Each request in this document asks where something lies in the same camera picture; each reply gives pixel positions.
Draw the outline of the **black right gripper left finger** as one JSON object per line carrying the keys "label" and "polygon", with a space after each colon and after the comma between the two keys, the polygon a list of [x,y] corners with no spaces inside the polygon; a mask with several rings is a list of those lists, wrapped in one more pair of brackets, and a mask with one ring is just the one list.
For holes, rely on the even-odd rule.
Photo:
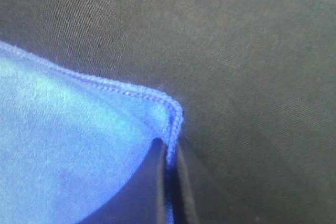
{"label": "black right gripper left finger", "polygon": [[161,139],[154,139],[129,181],[81,223],[165,223],[165,154],[166,145]]}

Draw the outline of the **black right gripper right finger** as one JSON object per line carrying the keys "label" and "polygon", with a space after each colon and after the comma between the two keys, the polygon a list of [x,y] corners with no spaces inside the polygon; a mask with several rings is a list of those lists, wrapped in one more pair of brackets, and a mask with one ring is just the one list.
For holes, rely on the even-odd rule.
{"label": "black right gripper right finger", "polygon": [[186,161],[182,144],[178,143],[174,172],[175,189],[173,191],[174,223],[200,223]]}

